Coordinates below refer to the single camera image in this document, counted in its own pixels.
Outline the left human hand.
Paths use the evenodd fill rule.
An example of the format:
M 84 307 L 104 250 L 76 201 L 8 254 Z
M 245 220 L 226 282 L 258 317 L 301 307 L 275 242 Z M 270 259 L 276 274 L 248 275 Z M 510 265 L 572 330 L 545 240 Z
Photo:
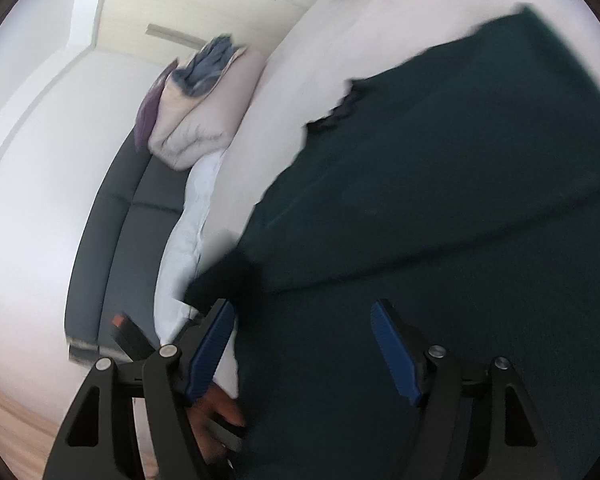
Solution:
M 212 382 L 207 392 L 187 411 L 201 456 L 208 464 L 225 454 L 224 446 L 212 436 L 210 431 L 210 422 L 214 415 L 220 416 L 232 426 L 245 426 L 244 416 L 236 401 Z

